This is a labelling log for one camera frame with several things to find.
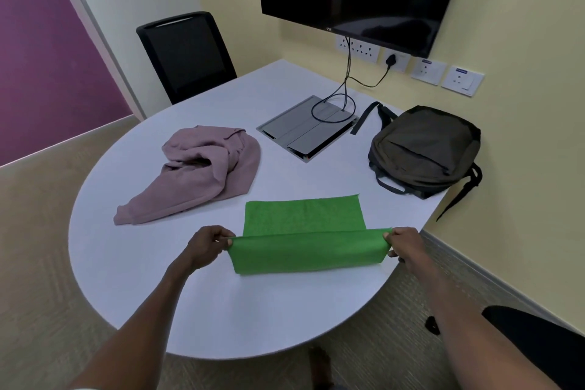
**backpack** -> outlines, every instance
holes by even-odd
[[[397,116],[380,102],[374,102],[351,134],[357,134],[375,107],[382,119],[382,130],[371,142],[368,159],[378,184],[395,194],[414,194],[426,199],[469,177],[437,220],[479,185],[483,175],[473,162],[480,148],[479,128],[435,108],[419,105]],[[404,190],[382,182],[380,178],[385,176]]]

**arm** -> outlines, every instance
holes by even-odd
[[[392,246],[389,255],[404,259],[425,290],[449,362],[464,390],[559,389],[439,270],[426,254],[418,231],[396,228],[384,238]]]
[[[213,262],[234,233],[218,225],[195,233],[138,310],[96,353],[69,390],[155,390],[168,334],[187,278]]]

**table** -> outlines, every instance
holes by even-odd
[[[120,328],[201,226],[220,224],[241,236],[245,203],[250,200],[359,194],[369,229],[420,230],[444,194],[420,200],[392,194],[377,184],[367,161],[371,139],[381,126],[377,114],[370,115],[357,135],[346,133],[307,164],[256,130],[308,96],[324,98],[338,86],[307,69],[277,61],[173,105],[116,142],[85,180],[69,223],[73,273],[94,309]],[[357,114],[374,101],[356,91],[350,95]],[[114,226],[116,207],[160,173],[166,161],[161,146],[178,129],[195,125],[245,128],[258,139],[262,156],[250,192],[155,222]],[[362,308],[396,265],[396,259],[386,258],[382,264],[362,268],[239,276],[229,255],[222,253],[187,280],[167,351],[223,360],[296,346]]]

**electrical outlet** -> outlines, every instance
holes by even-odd
[[[411,77],[426,83],[438,85],[441,82],[445,68],[447,68],[447,64],[444,62],[417,58],[417,64],[414,67]]]
[[[481,73],[474,73],[473,71],[452,66],[443,81],[442,87],[471,97],[475,94],[483,78],[484,75]]]
[[[352,47],[352,57],[357,57],[364,61],[376,63],[378,55],[380,54],[380,47],[377,45],[368,44],[367,42],[349,39]],[[345,37],[337,36],[337,49],[347,52],[347,41]]]
[[[408,62],[410,62],[410,58],[412,57],[410,54],[402,53],[400,51],[395,51],[390,48],[384,48],[384,54],[382,54],[382,60],[380,61],[380,65],[386,68],[386,60],[392,55],[396,55],[396,63],[392,65],[390,68],[392,71],[398,71],[399,73],[406,73],[406,67],[408,66]]]

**baseboard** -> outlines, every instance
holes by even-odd
[[[104,128],[104,127],[109,127],[110,125],[113,125],[113,124],[115,124],[116,122],[120,122],[121,120],[126,120],[126,119],[128,119],[129,117],[136,117],[136,116],[135,116],[134,114],[129,114],[129,115],[127,115],[127,116],[121,117],[120,119],[116,119],[116,120],[114,120],[113,122],[109,122],[109,123],[107,123],[107,124],[105,124],[105,125],[102,125],[102,126],[100,126],[100,127],[98,127],[98,128],[94,128],[94,129],[91,129],[91,130],[89,130],[89,131],[86,131],[85,133],[81,133],[81,134],[78,134],[77,136],[70,137],[69,139],[66,139],[66,140],[64,140],[64,141],[58,142],[58,143],[56,143],[56,144],[53,144],[53,145],[51,145],[50,147],[43,148],[42,150],[38,150],[38,151],[35,151],[34,153],[27,154],[26,156],[24,156],[24,157],[21,157],[21,158],[19,158],[19,159],[15,160],[15,161],[9,162],[9,163],[7,163],[7,164],[4,164],[4,165],[1,165],[1,166],[0,166],[0,169],[2,169],[2,168],[4,168],[4,167],[7,167],[7,166],[9,166],[9,165],[11,165],[11,164],[16,164],[18,161],[21,161],[21,160],[23,160],[23,159],[26,159],[26,158],[32,157],[32,156],[34,156],[34,155],[36,155],[36,154],[39,154],[40,152],[43,152],[43,151],[50,150],[51,148],[54,148],[54,147],[56,147],[56,146],[58,146],[58,145],[62,145],[62,144],[66,143],[66,142],[69,142],[69,141],[71,141],[71,140],[73,140],[73,139],[77,139],[78,137],[85,136],[86,134],[91,134],[91,133],[94,133],[94,132],[98,131],[98,130],[99,130],[99,129],[101,129],[101,128]]]
[[[428,239],[429,241],[434,243],[435,246],[437,246],[440,250],[446,252],[450,256],[463,262],[466,266],[468,266],[472,270],[475,270],[478,274],[483,276],[487,281],[492,282],[495,286],[498,286],[499,288],[501,288],[505,292],[507,292],[510,295],[512,295],[513,297],[515,297],[516,299],[520,300],[523,304],[525,304],[527,307],[529,307],[534,312],[534,314],[536,314],[537,316],[540,316],[543,319],[546,319],[550,322],[553,322],[557,325],[560,325],[561,327],[565,327],[568,330],[571,330],[575,333],[583,335],[575,327],[568,324],[564,320],[560,319],[557,315],[551,313],[550,311],[548,311],[547,309],[545,309],[541,305],[537,304],[532,299],[527,297],[525,294],[523,294],[519,290],[516,290],[510,284],[504,282],[503,280],[501,280],[500,278],[498,278],[497,276],[495,276],[491,272],[487,271],[485,268],[479,266],[478,264],[473,262],[471,259],[466,257],[464,254],[462,254],[462,253],[458,252],[456,249],[450,247],[445,242],[443,242],[441,239],[437,238],[436,236],[432,235],[431,233],[429,233],[428,231],[425,231],[425,230],[422,230],[420,232],[420,234],[422,234],[426,239]]]

